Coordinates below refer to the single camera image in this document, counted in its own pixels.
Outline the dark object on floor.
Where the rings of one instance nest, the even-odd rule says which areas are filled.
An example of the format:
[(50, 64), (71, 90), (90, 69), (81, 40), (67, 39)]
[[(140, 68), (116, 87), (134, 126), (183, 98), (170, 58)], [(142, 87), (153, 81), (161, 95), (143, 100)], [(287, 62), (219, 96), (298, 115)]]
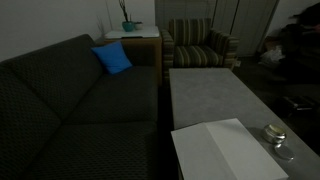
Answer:
[(273, 110), (280, 117), (289, 117), (296, 113), (315, 112), (319, 107), (316, 100), (308, 96), (283, 96), (273, 105)]

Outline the wooden side table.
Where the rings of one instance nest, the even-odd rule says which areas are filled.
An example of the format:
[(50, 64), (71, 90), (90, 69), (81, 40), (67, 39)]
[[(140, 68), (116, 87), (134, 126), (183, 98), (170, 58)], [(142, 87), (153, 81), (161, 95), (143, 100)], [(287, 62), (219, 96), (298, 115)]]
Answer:
[(120, 39), (124, 51), (135, 66), (154, 66), (157, 84), (162, 85), (162, 38)]

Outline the teal plant pot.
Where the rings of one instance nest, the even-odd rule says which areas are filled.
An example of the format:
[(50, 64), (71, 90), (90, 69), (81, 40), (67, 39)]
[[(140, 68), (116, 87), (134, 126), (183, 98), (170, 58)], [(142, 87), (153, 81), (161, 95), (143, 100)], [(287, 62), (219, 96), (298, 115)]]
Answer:
[(134, 23), (132, 21), (129, 21), (129, 22), (124, 21), (122, 23), (122, 28), (124, 29), (125, 32), (132, 32), (135, 29)]

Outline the white hardcover book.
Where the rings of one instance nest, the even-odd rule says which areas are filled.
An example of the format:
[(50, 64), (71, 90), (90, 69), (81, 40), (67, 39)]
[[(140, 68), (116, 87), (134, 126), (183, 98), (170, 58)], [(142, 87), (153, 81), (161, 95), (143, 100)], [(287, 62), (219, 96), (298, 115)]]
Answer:
[(287, 180), (289, 175), (237, 119), (171, 132), (183, 180)]

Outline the small white plant pot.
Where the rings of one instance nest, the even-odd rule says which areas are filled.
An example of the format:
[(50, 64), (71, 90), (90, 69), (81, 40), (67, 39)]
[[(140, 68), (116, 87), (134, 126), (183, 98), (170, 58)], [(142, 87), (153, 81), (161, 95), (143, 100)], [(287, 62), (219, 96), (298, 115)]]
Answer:
[(143, 29), (143, 22), (135, 22), (135, 30)]

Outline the dark grey fabric sofa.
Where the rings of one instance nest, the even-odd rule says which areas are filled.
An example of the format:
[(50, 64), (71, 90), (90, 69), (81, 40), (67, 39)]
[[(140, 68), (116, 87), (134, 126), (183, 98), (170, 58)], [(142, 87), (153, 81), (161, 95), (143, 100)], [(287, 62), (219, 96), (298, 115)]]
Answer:
[(0, 180), (159, 180), (156, 69), (109, 74), (94, 47), (0, 63)]

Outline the white bag on floor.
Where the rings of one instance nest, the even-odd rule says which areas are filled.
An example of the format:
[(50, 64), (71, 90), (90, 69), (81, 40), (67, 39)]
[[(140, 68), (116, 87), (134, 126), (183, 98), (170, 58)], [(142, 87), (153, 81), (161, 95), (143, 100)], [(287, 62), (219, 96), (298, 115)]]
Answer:
[(276, 46), (274, 49), (263, 53), (260, 58), (260, 64), (275, 68), (280, 64), (280, 60), (285, 58), (285, 55), (282, 53), (282, 47)]

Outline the grey coffee table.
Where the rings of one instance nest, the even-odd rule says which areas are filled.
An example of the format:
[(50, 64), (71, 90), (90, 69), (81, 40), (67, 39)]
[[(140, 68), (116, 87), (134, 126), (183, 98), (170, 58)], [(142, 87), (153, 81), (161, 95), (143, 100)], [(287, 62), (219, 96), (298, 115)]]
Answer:
[[(261, 145), (271, 152), (260, 130), (268, 124), (285, 123), (237, 76), (226, 68), (176, 68), (169, 71), (173, 122), (176, 129), (200, 122), (238, 119)], [(274, 159), (288, 180), (320, 180), (320, 158), (290, 128), (285, 144), (293, 151), (291, 161)]]

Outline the blue throw pillow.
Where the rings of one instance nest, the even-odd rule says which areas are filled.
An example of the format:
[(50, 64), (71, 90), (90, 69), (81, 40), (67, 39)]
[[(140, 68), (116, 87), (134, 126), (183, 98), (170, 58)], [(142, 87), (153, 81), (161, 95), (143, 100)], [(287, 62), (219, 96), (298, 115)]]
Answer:
[(109, 74), (116, 74), (132, 67), (132, 63), (126, 56), (122, 43), (116, 41), (101, 47), (92, 48)]

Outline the white tray on side table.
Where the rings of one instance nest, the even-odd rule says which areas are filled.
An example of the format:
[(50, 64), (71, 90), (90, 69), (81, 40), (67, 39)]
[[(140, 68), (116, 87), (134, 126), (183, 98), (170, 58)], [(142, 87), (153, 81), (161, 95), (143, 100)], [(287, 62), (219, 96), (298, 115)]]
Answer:
[(125, 32), (124, 30), (113, 30), (104, 35), (106, 39), (121, 39), (121, 38), (156, 38), (159, 36), (157, 26), (144, 26), (142, 29)]

